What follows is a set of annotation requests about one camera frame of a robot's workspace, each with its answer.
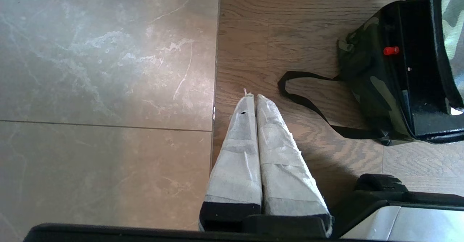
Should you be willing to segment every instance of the tile grout line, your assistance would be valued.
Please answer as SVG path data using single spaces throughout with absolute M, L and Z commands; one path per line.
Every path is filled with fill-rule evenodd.
M 108 127 L 108 128 L 140 128 L 143 130 L 162 130 L 162 131 L 194 131 L 194 132 L 212 132 L 205 130 L 187 130 L 184 128 L 154 128 L 154 127 L 138 127 L 138 126 L 118 126 L 118 125 L 101 125 L 101 124 L 85 124 L 85 123 L 62 123 L 62 122 L 41 122 L 41 121 L 20 121 L 20 120 L 0 120 L 0 122 L 12 123 L 35 123 L 35 124 L 51 124 L 51 125 L 73 125 L 73 126 L 93 126 L 93 127 Z

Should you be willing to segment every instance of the black strap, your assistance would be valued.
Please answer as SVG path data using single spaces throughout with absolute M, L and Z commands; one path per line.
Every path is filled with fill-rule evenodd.
M 342 135 L 345 138 L 350 138 L 350 139 L 376 139 L 376 138 L 381 138 L 383 137 L 382 133 L 380 131 L 370 131 L 370 130 L 360 130 L 358 128 L 347 128 L 347 127 L 341 127 L 341 126 L 334 126 L 331 125 L 327 118 L 323 115 L 323 113 L 312 103 L 312 101 L 308 100 L 305 97 L 302 97 L 300 95 L 296 95 L 293 93 L 289 93 L 285 89 L 285 83 L 289 80 L 296 79 L 296 78 L 316 78 L 316 79 L 321 79 L 321 80 L 327 80 L 327 81 L 342 81 L 340 75 L 336 76 L 335 78 L 328 78 L 328 77 L 323 77 L 320 75 L 317 75 L 315 73 L 311 72 L 306 72 L 306 71 L 288 71 L 286 72 L 282 78 L 279 80 L 277 83 L 279 87 L 279 91 L 282 95 L 285 97 L 289 98 L 291 101 L 303 105 L 306 108 L 309 108 L 316 113 L 319 114 L 328 124 L 330 127 L 333 128 L 338 134 Z

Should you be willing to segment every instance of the red knob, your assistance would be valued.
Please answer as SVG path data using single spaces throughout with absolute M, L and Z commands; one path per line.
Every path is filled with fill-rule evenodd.
M 399 47 L 398 46 L 393 46 L 393 47 L 385 47 L 383 49 L 383 55 L 388 56 L 388 55 L 396 55 L 399 53 Z

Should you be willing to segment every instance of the camouflage fabric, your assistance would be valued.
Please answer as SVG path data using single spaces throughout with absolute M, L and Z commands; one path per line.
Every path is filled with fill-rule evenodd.
M 464 0 L 441 0 L 444 48 L 457 90 L 464 99 Z
M 386 74 L 388 62 L 383 55 L 386 45 L 381 37 L 381 23 L 379 11 L 357 30 L 338 40 L 340 77 L 353 91 L 369 124 L 384 133 L 384 138 L 379 140 L 382 144 L 414 141 Z

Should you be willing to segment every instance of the wood grain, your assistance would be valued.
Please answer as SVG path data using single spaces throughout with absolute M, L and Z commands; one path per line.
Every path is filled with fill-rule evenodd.
M 246 88 L 275 102 L 329 206 L 353 189 L 360 174 L 381 173 L 382 164 L 384 172 L 406 177 L 405 182 L 415 189 L 431 187 L 429 191 L 452 192 L 457 179 L 447 181 L 437 174 L 441 179 L 432 181 L 425 179 L 425 172 L 439 172 L 440 163 L 459 159 L 456 153 L 427 167 L 423 164 L 430 163 L 428 159 L 433 160 L 443 146 L 420 146 L 429 156 L 419 157 L 422 163 L 416 163 L 412 175 L 404 174 L 407 168 L 394 163 L 406 163 L 402 155 L 408 146 L 393 147 L 388 158 L 384 158 L 384 147 L 380 144 L 342 138 L 316 113 L 283 98 L 277 90 L 277 81 L 287 70 L 310 71 L 327 77 L 337 75 L 336 40 L 393 1 L 221 0 L 213 163 L 227 132 L 229 117 Z M 311 99 L 332 124 L 366 127 L 358 104 L 343 83 L 297 79 L 288 83 L 287 88 Z M 460 177 L 457 169 L 451 172 Z

